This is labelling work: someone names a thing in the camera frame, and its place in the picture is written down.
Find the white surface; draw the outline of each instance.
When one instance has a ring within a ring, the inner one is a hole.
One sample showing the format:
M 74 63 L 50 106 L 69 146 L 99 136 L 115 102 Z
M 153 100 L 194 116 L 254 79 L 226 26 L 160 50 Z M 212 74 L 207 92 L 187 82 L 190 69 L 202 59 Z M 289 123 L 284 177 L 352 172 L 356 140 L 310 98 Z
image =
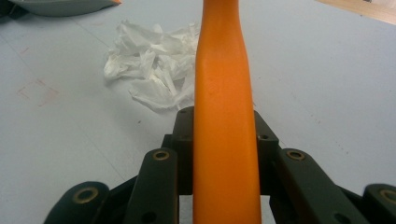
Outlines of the white surface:
M 114 188 L 137 174 L 176 110 L 153 113 L 121 82 L 105 83 L 104 55 L 120 21 L 175 30 L 199 21 L 201 4 L 136 0 L 71 18 L 0 19 L 0 223 L 42 223 L 76 184 Z M 282 147 L 306 151 L 359 194 L 396 185 L 396 27 L 310 0 L 241 0 L 241 21 L 256 110 Z

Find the orange handle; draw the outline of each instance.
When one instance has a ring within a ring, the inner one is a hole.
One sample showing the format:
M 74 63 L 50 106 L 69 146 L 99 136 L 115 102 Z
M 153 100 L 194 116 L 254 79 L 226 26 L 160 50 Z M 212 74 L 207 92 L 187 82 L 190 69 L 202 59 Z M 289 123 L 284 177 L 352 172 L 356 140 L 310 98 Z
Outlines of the orange handle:
M 204 0 L 196 56 L 193 222 L 261 223 L 248 56 L 238 0 Z

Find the gray object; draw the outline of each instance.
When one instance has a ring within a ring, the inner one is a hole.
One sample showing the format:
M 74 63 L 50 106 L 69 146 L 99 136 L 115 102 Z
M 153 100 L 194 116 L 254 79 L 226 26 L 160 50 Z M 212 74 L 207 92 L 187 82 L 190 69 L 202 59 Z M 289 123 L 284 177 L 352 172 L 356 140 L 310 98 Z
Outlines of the gray object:
M 16 5 L 40 16 L 77 16 L 105 7 L 119 5 L 117 0 L 11 0 Z

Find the crumpled plastic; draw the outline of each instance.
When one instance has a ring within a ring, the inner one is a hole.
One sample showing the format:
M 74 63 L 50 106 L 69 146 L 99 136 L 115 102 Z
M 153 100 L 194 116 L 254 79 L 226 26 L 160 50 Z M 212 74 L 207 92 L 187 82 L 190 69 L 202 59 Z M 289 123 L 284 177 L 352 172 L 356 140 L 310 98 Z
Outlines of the crumpled plastic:
M 133 99 L 153 110 L 193 105 L 198 23 L 165 33 L 158 24 L 148 30 L 123 21 L 117 31 L 104 68 L 107 80 L 129 77 L 122 80 L 131 84 Z

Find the white table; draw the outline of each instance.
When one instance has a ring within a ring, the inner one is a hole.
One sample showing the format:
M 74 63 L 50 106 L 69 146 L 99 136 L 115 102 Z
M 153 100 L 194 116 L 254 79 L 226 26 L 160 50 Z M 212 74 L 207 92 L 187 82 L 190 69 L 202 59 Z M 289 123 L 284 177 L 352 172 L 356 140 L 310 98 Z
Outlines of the white table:
M 0 223 L 42 223 L 76 184 L 112 189 L 137 175 L 177 111 L 152 112 L 125 83 L 106 83 L 105 54 L 122 20 L 172 31 L 199 21 L 201 4 L 135 0 L 0 19 Z M 396 27 L 316 1 L 240 4 L 255 109 L 281 146 L 309 153 L 356 193 L 396 185 Z M 191 223 L 191 198 L 182 206 Z

